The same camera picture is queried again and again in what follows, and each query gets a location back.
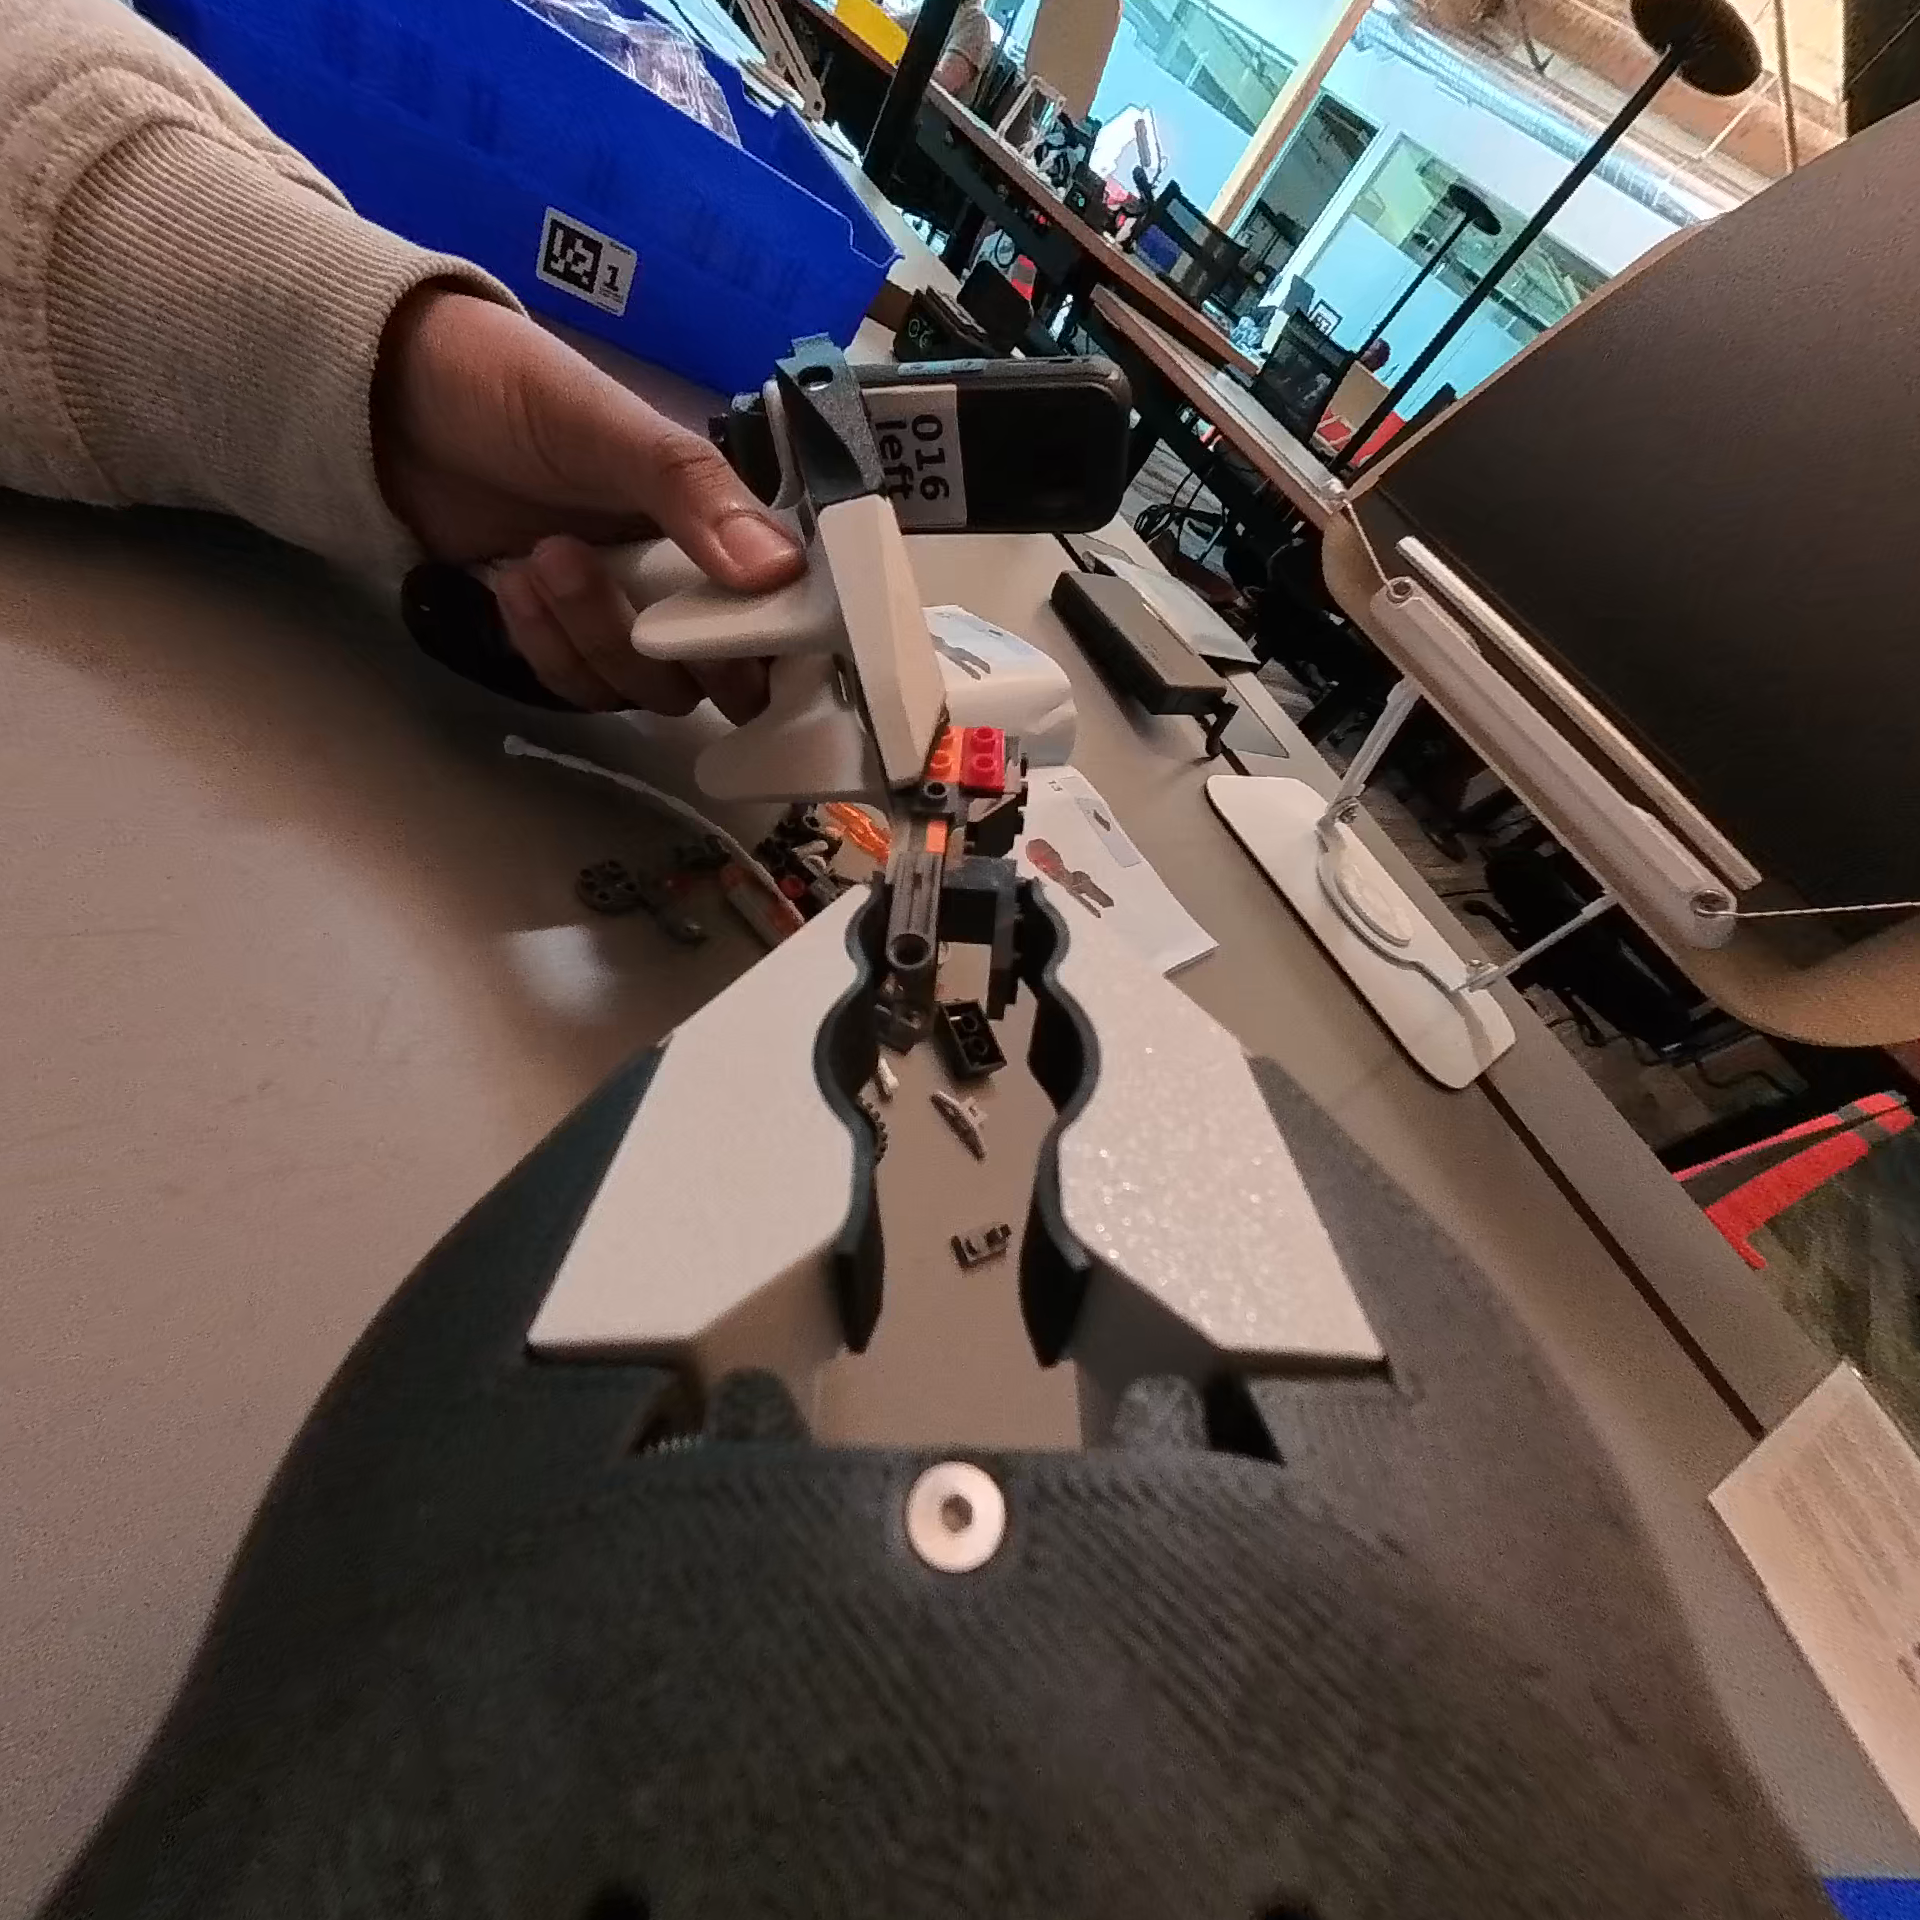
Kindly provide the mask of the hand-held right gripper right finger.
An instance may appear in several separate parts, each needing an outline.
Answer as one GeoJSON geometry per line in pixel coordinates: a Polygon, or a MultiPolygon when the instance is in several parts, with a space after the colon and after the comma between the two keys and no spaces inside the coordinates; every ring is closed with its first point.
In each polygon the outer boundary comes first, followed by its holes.
{"type": "Polygon", "coordinates": [[[1022,1326],[1091,1379],[1387,1366],[1248,1052],[1051,880],[1022,885],[1025,1069],[1051,1116],[1022,1326]]]}

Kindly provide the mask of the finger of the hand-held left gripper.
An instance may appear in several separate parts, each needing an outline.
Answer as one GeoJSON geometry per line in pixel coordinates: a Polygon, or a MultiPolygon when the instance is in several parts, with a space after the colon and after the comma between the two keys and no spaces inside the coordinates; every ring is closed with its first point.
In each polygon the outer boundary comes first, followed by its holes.
{"type": "Polygon", "coordinates": [[[882,784],[918,789],[946,729],[946,680],[908,536],[888,498],[842,498],[821,508],[821,556],[842,609],[882,784]]]}
{"type": "Polygon", "coordinates": [[[768,707],[717,738],[695,779],[717,803],[877,803],[888,798],[882,756],[862,716],[833,692],[798,707],[768,707]]]}

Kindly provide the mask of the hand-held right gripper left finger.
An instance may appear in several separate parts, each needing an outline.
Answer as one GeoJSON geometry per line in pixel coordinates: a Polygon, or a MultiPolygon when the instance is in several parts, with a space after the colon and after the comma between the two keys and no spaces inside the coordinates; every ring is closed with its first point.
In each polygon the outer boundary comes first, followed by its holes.
{"type": "Polygon", "coordinates": [[[540,1358],[813,1379],[882,1314],[872,1073],[877,891],[768,950],[653,1058],[540,1301],[540,1358]]]}

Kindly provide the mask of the black orange lego vehicle assembly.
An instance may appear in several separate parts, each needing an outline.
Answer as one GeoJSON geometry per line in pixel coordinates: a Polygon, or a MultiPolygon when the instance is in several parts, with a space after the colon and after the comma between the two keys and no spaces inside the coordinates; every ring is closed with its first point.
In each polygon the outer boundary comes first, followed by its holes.
{"type": "Polygon", "coordinates": [[[1002,729],[941,729],[918,784],[888,798],[877,857],[877,1042],[912,1052],[937,1034],[941,958],[985,958],[983,1021],[1016,996],[1025,756],[1002,729]]]}

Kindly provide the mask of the lego instruction booklet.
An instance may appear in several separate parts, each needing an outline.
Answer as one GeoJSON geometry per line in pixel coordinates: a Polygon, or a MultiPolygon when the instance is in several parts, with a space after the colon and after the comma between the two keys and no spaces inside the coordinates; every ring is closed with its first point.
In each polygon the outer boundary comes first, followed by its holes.
{"type": "Polygon", "coordinates": [[[1031,771],[1016,868],[1122,935],[1156,972],[1186,972],[1219,948],[1075,767],[1031,771]]]}

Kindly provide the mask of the person's left forearm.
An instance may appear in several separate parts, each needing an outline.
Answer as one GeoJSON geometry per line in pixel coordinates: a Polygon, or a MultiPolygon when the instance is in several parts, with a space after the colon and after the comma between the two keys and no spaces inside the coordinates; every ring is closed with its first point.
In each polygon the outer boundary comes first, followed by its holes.
{"type": "Polygon", "coordinates": [[[379,489],[375,375],[419,289],[518,312],[367,225],[126,6],[3,6],[3,490],[222,514],[400,574],[421,543],[379,489]]]}

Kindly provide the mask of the pile of loose lego pieces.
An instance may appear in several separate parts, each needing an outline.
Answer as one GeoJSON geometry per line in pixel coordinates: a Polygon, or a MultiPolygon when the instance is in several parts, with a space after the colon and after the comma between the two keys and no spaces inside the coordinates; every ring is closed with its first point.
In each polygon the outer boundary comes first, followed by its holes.
{"type": "Polygon", "coordinates": [[[846,839],[808,806],[777,817],[753,846],[686,826],[651,857],[581,868],[575,898],[591,918],[651,919],[674,948],[708,948],[732,925],[770,950],[854,885],[842,850],[846,839]]]}

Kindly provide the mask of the person's left hand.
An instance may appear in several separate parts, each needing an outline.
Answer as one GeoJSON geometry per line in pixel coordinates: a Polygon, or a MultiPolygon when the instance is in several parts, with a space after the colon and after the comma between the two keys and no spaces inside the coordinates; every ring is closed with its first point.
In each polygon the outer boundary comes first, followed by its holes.
{"type": "Polygon", "coordinates": [[[498,607],[529,675],[575,710],[732,723],[768,707],[768,664],[673,667],[631,647],[631,602],[598,556],[673,540],[708,581],[770,592],[802,543],[723,450],[512,309],[413,289],[379,352],[375,467],[431,563],[498,563],[498,607]]]}

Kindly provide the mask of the white paper bag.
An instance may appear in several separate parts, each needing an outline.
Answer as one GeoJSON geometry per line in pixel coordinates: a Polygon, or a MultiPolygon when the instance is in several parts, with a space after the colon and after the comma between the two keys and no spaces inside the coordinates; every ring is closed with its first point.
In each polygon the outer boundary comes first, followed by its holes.
{"type": "Polygon", "coordinates": [[[950,729],[997,729],[1022,747],[1031,767],[1075,757],[1075,689],[1041,643],[959,607],[930,607],[926,627],[937,647],[950,729]]]}

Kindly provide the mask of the black power bank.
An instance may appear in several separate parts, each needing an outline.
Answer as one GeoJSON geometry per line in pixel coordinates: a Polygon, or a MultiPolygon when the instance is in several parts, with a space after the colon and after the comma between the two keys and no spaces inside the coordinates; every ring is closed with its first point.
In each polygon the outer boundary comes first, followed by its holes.
{"type": "Polygon", "coordinates": [[[1225,675],[1176,638],[1145,592],[1107,570],[1061,570],[1047,607],[1099,680],[1148,716],[1190,716],[1225,729],[1236,707],[1225,675]]]}

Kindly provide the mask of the white plastic strip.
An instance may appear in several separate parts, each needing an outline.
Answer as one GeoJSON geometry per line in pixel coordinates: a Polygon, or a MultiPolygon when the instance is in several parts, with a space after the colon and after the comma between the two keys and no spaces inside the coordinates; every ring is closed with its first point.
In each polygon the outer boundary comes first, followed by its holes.
{"type": "Polygon", "coordinates": [[[618,771],[609,761],[598,761],[590,756],[550,749],[540,743],[527,743],[507,731],[500,743],[507,757],[527,757],[540,767],[557,767],[564,777],[584,777],[598,784],[618,789],[622,798],[639,803],[653,822],[679,827],[674,842],[674,868],[673,878],[653,878],[639,868],[627,868],[618,858],[591,864],[581,878],[581,893],[591,910],[651,910],[674,944],[700,944],[695,929],[695,918],[686,906],[686,885],[710,880],[719,898],[732,906],[732,918],[763,944],[781,948],[802,929],[798,904],[781,891],[770,868],[719,822],[710,822],[700,806],[665,794],[653,779],[639,779],[631,771],[618,771]]]}

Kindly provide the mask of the dark flat pad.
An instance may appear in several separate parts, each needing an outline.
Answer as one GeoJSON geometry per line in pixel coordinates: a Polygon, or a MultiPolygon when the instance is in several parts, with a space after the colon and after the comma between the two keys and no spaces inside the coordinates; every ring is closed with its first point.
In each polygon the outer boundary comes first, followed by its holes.
{"type": "Polygon", "coordinates": [[[1210,664],[1227,692],[1236,716],[1225,729],[1203,723],[1207,756],[1234,757],[1236,767],[1258,757],[1289,757],[1284,743],[1284,710],[1272,702],[1255,643],[1207,602],[1192,582],[1165,574],[1156,563],[1131,556],[1111,540],[1081,540],[1075,548],[1081,570],[1107,570],[1145,592],[1145,602],[1186,638],[1203,664],[1210,664]]]}

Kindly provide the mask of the black pole stand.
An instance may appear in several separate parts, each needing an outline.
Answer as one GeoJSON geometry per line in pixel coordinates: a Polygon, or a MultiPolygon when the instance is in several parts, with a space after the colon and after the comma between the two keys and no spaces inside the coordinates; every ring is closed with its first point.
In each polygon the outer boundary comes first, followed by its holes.
{"type": "Polygon", "coordinates": [[[1334,476],[1346,483],[1360,468],[1369,439],[1387,415],[1413,396],[1413,387],[1450,352],[1460,327],[1494,300],[1499,281],[1534,251],[1551,219],[1591,178],[1602,156],[1635,129],[1635,117],[1657,101],[1671,78],[1684,78],[1706,98],[1735,98],[1762,74],[1759,36],[1744,26],[1735,6],[1723,0],[1639,0],[1631,6],[1635,36],[1657,58],[1643,82],[1622,101],[1622,110],[1597,131],[1597,139],[1574,156],[1564,178],[1534,206],[1534,213],[1507,239],[1499,257],[1478,278],[1478,287],[1437,325],[1430,347],[1407,362],[1393,391],[1349,430],[1334,461],[1334,476]]]}
{"type": "Polygon", "coordinates": [[[1436,251],[1425,253],[1425,263],[1418,267],[1418,278],[1393,295],[1393,301],[1387,309],[1387,314],[1376,322],[1376,327],[1369,334],[1369,343],[1357,352],[1357,362],[1365,375],[1383,375],[1393,356],[1390,347],[1390,325],[1403,314],[1403,309],[1425,289],[1430,278],[1437,278],[1437,267],[1450,257],[1450,251],[1460,244],[1463,231],[1483,231],[1483,239],[1499,239],[1499,213],[1490,209],[1490,202],[1468,188],[1463,178],[1447,186],[1437,209],[1447,209],[1447,231],[1436,242],[1436,251]]]}

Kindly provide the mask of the clear plastic bag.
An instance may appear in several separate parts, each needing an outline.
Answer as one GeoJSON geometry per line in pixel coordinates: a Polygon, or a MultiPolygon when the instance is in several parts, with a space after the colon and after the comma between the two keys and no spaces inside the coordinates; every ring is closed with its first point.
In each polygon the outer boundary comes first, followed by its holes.
{"type": "Polygon", "coordinates": [[[581,41],[622,78],[742,149],[732,101],[708,61],[708,44],[651,6],[575,6],[581,41]]]}

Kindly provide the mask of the blue plastic bin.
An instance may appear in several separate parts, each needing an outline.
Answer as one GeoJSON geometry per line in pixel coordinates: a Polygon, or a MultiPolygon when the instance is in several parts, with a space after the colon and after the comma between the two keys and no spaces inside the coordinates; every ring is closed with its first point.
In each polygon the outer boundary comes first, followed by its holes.
{"type": "Polygon", "coordinates": [[[363,219],[631,358],[753,391],[792,339],[849,347],[900,244],[802,113],[751,82],[744,36],[710,6],[651,7],[708,44],[742,149],[603,61],[575,6],[136,6],[363,219]]]}

